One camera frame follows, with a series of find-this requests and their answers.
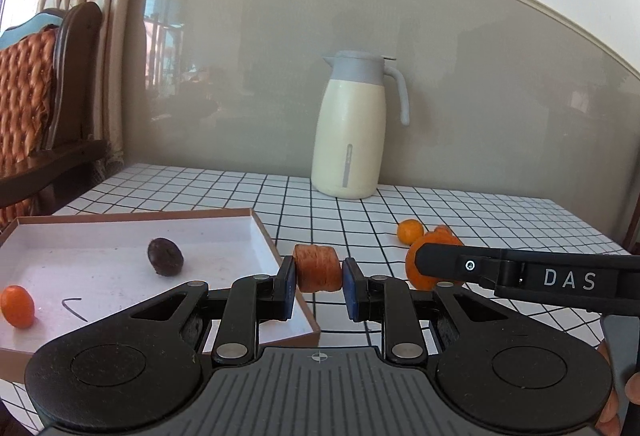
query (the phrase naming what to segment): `chocolate ball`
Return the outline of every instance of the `chocolate ball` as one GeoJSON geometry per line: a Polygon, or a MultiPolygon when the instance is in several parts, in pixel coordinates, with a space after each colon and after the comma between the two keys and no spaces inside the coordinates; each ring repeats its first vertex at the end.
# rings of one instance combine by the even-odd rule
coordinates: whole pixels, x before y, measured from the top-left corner
{"type": "Polygon", "coordinates": [[[178,246],[165,238],[152,239],[146,255],[156,273],[166,277],[178,275],[184,264],[184,257],[178,246]]]}

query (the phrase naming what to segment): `crosshair mark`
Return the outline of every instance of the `crosshair mark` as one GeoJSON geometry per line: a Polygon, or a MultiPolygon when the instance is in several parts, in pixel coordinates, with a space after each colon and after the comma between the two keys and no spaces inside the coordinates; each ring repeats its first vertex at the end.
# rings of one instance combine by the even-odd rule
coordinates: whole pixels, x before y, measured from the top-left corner
{"type": "Polygon", "coordinates": [[[311,355],[309,358],[311,358],[312,360],[315,360],[316,362],[324,362],[326,359],[330,357],[326,353],[316,352],[313,355],[311,355]]]}
{"type": "Polygon", "coordinates": [[[89,322],[87,319],[85,319],[84,317],[82,317],[79,313],[74,312],[69,305],[66,303],[66,301],[82,301],[81,297],[70,297],[69,299],[63,299],[62,300],[62,307],[66,310],[69,310],[73,315],[75,315],[76,317],[78,317],[79,319],[83,320],[84,322],[89,322]]]}

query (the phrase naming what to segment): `white tablecloth with black lines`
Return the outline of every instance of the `white tablecloth with black lines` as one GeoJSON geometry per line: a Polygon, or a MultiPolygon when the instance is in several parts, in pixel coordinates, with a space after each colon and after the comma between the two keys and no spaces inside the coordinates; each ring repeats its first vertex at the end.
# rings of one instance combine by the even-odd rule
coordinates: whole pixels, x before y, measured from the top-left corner
{"type": "MultiPolygon", "coordinates": [[[[380,185],[374,196],[364,200],[342,200],[314,190],[309,178],[144,163],[124,169],[57,214],[219,207],[253,208],[281,256],[290,255],[296,243],[330,245],[340,259],[354,257],[365,275],[406,279],[407,247],[398,241],[396,226],[407,218],[418,218],[429,230],[446,224],[471,246],[626,254],[607,236],[548,199],[380,185]]],[[[489,290],[468,286],[593,346],[602,339],[598,314],[495,299],[489,290]]],[[[321,346],[380,345],[380,324],[353,323],[342,291],[305,294],[305,299],[321,327],[321,346]]],[[[434,352],[428,322],[422,326],[428,348],[434,352]]],[[[0,380],[0,398],[32,432],[42,428],[24,386],[0,380]]]]}

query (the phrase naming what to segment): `woven cushion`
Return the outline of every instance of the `woven cushion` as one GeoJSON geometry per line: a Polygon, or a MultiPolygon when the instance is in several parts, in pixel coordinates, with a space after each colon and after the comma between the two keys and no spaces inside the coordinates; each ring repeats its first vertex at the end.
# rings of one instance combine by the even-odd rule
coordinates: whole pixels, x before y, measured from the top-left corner
{"type": "MultiPolygon", "coordinates": [[[[42,146],[49,123],[57,28],[46,27],[0,50],[0,167],[27,158],[42,146]]],[[[30,215],[33,201],[0,211],[0,229],[30,215]]]]}

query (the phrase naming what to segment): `white tray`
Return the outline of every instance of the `white tray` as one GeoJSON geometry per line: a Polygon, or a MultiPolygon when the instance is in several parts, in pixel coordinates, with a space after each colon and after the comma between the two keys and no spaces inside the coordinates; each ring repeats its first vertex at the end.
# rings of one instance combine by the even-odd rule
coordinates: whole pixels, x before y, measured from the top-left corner
{"type": "MultiPolygon", "coordinates": [[[[0,378],[21,382],[40,346],[87,323],[200,280],[228,288],[239,277],[278,272],[280,257],[250,209],[22,218],[0,237],[0,289],[26,288],[36,306],[27,330],[0,316],[0,378]],[[146,256],[153,238],[174,241],[184,255],[175,277],[158,275],[146,256]],[[63,307],[65,299],[79,316],[63,307]]],[[[316,346],[319,327],[298,294],[293,317],[260,325],[260,343],[316,346]]],[[[214,321],[205,351],[209,352],[214,321]]]]}

